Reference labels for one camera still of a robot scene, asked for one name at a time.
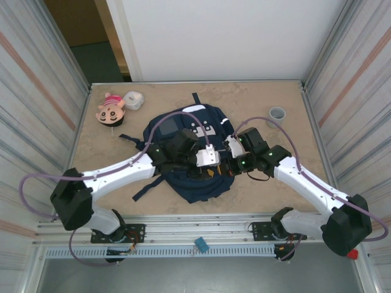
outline white wall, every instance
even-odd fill
[[[107,0],[133,81],[302,79],[345,0]]]

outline blue object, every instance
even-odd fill
[[[223,141],[228,135],[233,133],[233,127],[228,118],[220,110],[220,108],[210,106],[208,104],[201,104],[197,93],[193,93],[195,104],[177,109],[172,112],[182,111],[191,112],[195,115],[206,129],[209,141],[213,144],[215,150],[224,150]],[[143,132],[144,141],[147,141],[152,130],[157,122],[160,121],[167,114],[157,116],[152,119],[146,129]],[[205,146],[205,137],[200,130],[199,125],[187,115],[176,115],[163,122],[155,131],[152,138],[152,142],[159,142],[174,137],[175,133],[180,129],[190,129],[195,132],[199,137],[201,145]],[[136,143],[136,148],[142,150],[145,146],[144,142],[139,139],[134,139],[125,134],[121,134],[120,137],[128,139]],[[227,152],[220,152],[220,157],[224,159],[227,156]],[[223,192],[230,190],[230,186],[233,183],[234,178],[228,176],[222,176],[218,173],[216,167],[210,167],[214,171],[214,176],[208,180],[189,178],[187,171],[176,170],[165,175],[161,175],[151,184],[146,185],[140,190],[133,200],[137,201],[143,194],[145,194],[152,187],[157,186],[161,181],[166,180],[168,184],[176,191],[181,197],[188,201],[188,203],[195,203],[197,201],[208,201],[209,198],[218,197]]]
[[[205,253],[209,249],[209,245],[206,244],[205,240],[202,237],[199,237],[196,241],[194,241],[194,243],[201,253]]]

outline doll head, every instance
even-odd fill
[[[95,116],[100,123],[108,127],[120,126],[123,122],[125,112],[122,107],[125,101],[120,96],[112,96],[110,93],[105,94],[105,101],[103,105],[99,105],[100,110]]]

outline marble-pattern surface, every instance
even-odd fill
[[[145,103],[137,111],[127,110],[123,125],[111,128],[99,124],[95,118],[104,94],[124,95],[130,90],[141,92]],[[234,82],[185,84],[98,84],[92,87],[74,166],[81,171],[94,170],[122,161],[137,153],[134,143],[118,138],[121,133],[142,138],[148,122],[159,114],[193,103],[191,93],[197,92],[202,103],[220,107],[234,127],[253,116],[268,114],[273,106],[283,107],[287,117],[283,127],[293,139],[301,155],[301,163],[314,174],[325,179],[323,165],[312,134],[297,82]],[[269,146],[280,144],[292,151],[288,140],[264,121],[252,121]],[[264,176],[253,172],[253,176]],[[276,212],[285,206],[300,211],[314,211],[314,207],[292,188],[276,179],[257,182],[246,175],[235,178],[231,190],[207,202],[189,204],[163,182],[148,191],[137,203],[132,196],[154,179],[138,181],[113,191],[98,204],[114,208],[123,215],[207,214],[237,212]]]

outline gray cup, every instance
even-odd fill
[[[286,113],[285,113],[284,109],[280,108],[280,107],[273,107],[269,111],[269,118],[271,120],[273,120],[274,122],[276,122],[278,125],[281,125],[285,116],[286,116]],[[274,125],[273,123],[271,123],[269,121],[266,121],[266,124],[272,128],[277,127],[276,125]]]

